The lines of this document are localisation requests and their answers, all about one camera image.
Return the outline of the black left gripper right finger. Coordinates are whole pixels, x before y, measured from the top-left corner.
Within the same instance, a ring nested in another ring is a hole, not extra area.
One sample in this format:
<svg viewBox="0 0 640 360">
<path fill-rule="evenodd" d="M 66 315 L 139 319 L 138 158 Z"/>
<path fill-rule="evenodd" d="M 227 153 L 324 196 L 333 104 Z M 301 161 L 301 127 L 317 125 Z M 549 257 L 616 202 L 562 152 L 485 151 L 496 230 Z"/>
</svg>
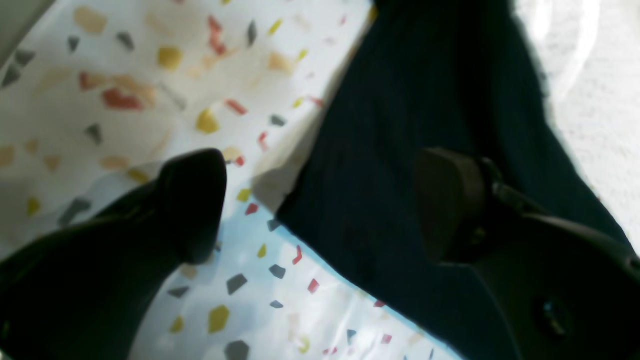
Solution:
<svg viewBox="0 0 640 360">
<path fill-rule="evenodd" d="M 427 259 L 468 267 L 500 310 L 521 360 L 637 360 L 639 256 L 548 214 L 495 164 L 421 150 L 416 205 Z"/>
</svg>

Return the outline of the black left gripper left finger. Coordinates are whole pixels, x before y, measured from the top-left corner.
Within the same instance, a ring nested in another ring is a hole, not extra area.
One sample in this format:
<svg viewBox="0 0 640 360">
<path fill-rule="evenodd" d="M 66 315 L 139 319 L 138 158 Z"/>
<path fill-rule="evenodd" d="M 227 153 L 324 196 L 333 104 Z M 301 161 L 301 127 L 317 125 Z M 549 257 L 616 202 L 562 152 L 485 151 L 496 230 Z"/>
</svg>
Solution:
<svg viewBox="0 0 640 360">
<path fill-rule="evenodd" d="M 226 160 L 205 148 L 94 217 L 1 262 L 1 353 L 12 360 L 125 360 L 166 278 L 213 252 Z"/>
</svg>

